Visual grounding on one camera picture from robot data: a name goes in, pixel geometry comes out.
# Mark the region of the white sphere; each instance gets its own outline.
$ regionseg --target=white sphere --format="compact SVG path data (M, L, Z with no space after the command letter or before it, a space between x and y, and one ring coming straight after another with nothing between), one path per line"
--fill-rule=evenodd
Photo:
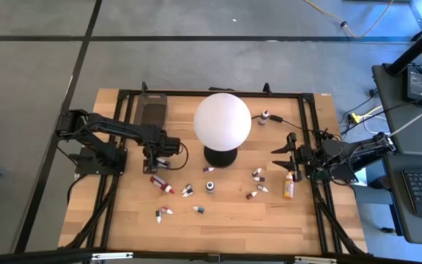
M205 98L195 112L193 123L198 139L217 151L239 147L247 139L252 125L247 105L228 93Z

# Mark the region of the wooden table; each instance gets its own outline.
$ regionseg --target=wooden table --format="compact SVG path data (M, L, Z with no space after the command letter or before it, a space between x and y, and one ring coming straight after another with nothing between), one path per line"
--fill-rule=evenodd
M93 112L113 117L117 94L118 89L100 89ZM150 183L150 175L142 173L142 147L127 140L127 169L119 181L108 248L161 252L321 254L309 180L295 184L294 199L284 199L286 172L271 163L289 159L287 154L271 154L270 151L283 147L291 131L297 134L297 143L303 143L301 130L273 121L260 126L257 120L253 120L250 135L239 147L236 161L228 168L203 173L202 169L208 165L204 160L203 145L193 131L193 114L203 99L168 97L167 134L181 139L190 151L190 158L185 168L179 171L160 170L158 175L167 180L177 194L166 194ZM252 116L268 109L270 113L301 126L295 99L242 99ZM315 99L320 128L339 133L331 95L317 94ZM126 109L125 103L123 105L122 115ZM108 138L106 135L98 136L105 140ZM169 160L172 166L179 166L184 159L183 153ZM259 192L253 199L247 200L245 195L256 190L251 173L259 167L263 168L264 185L270 192ZM215 183L213 194L205 191L204 185L208 181ZM60 246L71 242L91 216L98 182L99 176L89 175L73 189L59 239ZM179 193L188 183L193 185L195 194L182 198ZM350 238L365 251L352 189L333 184L331 188L337 219ZM171 208L174 214L163 214L162 222L158 224L155 211L163 205ZM195 212L191 208L194 205L205 208L204 214ZM101 220L95 245L99 243L98 234L102 226ZM325 232L329 249L333 251L330 225L326 220Z

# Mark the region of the black lamp base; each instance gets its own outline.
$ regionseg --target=black lamp base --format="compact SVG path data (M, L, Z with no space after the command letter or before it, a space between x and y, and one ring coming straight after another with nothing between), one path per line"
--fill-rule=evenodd
M230 166L237 157L237 148L228 151L216 151L204 146L204 158L215 168Z

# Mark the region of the gray floor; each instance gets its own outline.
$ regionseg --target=gray floor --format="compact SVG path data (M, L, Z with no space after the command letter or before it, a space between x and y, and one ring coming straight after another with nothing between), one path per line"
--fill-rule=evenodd
M94 2L0 0L0 34L83 34ZM386 5L314 2L349 21L355 32L369 28ZM415 3L422 14L422 0ZM413 36L419 30L409 6L394 4L369 36ZM338 23L302 0L110 0L104 1L94 34L344 36ZM0 43L0 166L7 170L0 177L0 254L11 250L79 47L80 43ZM392 62L408 47L382 43L91 43L72 108L92 109L99 88L139 88L142 81L151 89L214 86L247 91L260 90L269 82L274 91L332 93L341 118L374 88L371 66ZM357 112L379 104L374 99ZM386 129L381 120L375 122L369 124L370 129ZM359 126L347 140L370 136ZM77 149L75 144L61 146L67 151ZM56 248L72 180L73 165L57 155L29 250ZM392 225L388 207L360 205L359 209L371 253L422 260L422 245L408 244L375 228Z

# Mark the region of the yellow bottle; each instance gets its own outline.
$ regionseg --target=yellow bottle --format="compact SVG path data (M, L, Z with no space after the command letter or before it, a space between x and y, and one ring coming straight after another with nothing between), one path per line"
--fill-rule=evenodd
M292 172L288 172L286 180L284 181L284 198L292 198L294 196L294 180L292 179Z

